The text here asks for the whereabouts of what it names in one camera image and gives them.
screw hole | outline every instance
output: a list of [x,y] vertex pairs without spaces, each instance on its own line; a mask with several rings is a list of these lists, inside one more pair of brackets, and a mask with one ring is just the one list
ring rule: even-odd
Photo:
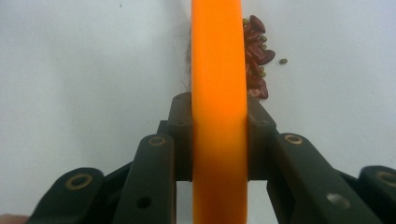
[[150,197],[142,197],[137,200],[136,206],[140,209],[146,209],[151,206],[151,198]]

black plastic linkage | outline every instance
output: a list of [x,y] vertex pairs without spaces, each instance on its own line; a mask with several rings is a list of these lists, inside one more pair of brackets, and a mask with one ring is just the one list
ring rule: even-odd
[[171,136],[154,134],[140,141],[112,223],[176,223],[175,149]]
[[169,111],[167,129],[161,127],[159,132],[167,131],[175,140],[176,180],[192,181],[192,116],[191,93],[181,93],[173,98]]
[[306,138],[282,133],[265,163],[279,223],[382,223]]
[[[248,180],[268,180],[279,223],[396,223],[396,171],[366,167],[358,178],[333,169],[294,133],[279,134],[247,98]],[[134,161],[103,177],[92,168],[61,176],[28,224],[174,224],[176,181],[192,180],[191,94],[173,99],[168,120],[143,138]]]
[[361,170],[358,194],[384,223],[396,223],[396,171],[384,166]]
[[62,175],[39,202],[28,224],[98,223],[106,198],[102,172],[79,168]]
[[278,134],[276,123],[256,98],[247,98],[247,112],[247,177],[248,180],[266,180],[264,158]]

kidney bean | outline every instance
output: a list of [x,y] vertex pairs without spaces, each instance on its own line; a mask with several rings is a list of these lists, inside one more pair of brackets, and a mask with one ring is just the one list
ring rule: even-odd
[[262,95],[262,89],[250,89],[250,90],[247,90],[247,93],[249,96],[252,96],[255,98],[261,98],[260,96]]
[[248,41],[248,42],[255,41],[255,40],[259,39],[260,36],[262,36],[262,33],[253,31],[246,35],[246,41]]
[[263,81],[262,86],[261,86],[262,94],[259,97],[265,100],[265,99],[268,99],[267,83],[265,82],[264,79],[262,79],[262,81]]
[[254,30],[265,33],[265,26],[262,21],[254,15],[250,16],[250,23],[253,26]]
[[248,24],[244,25],[244,35],[249,34],[252,29],[253,29],[253,27],[251,26],[250,22]]
[[263,61],[265,58],[264,52],[257,46],[255,45],[248,45],[247,46],[247,51],[251,53],[253,56],[253,59],[259,62],[261,64],[261,61]]
[[254,75],[254,76],[260,75],[260,72],[261,72],[260,67],[254,60],[250,61],[250,71],[251,71],[252,75]]
[[249,75],[250,73],[250,64],[249,63],[245,63],[245,74]]
[[258,89],[265,85],[264,79],[256,76],[247,76],[247,89]]
[[257,47],[261,47],[263,43],[264,43],[264,41],[262,41],[261,39],[258,39],[258,40],[249,42],[249,45],[252,44],[252,45],[256,45]]
[[253,60],[253,55],[251,55],[249,51],[245,50],[245,61],[250,62],[252,60]]

white surface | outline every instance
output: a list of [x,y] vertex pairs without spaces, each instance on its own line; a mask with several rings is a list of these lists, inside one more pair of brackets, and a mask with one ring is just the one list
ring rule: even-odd
[[[243,1],[267,28],[263,105],[280,132],[307,137],[357,176],[396,168],[393,1]],[[105,175],[134,158],[185,90],[190,1],[0,2],[0,214],[29,215],[62,174]],[[191,223],[191,184],[178,185]],[[248,223],[276,223],[249,183]]]

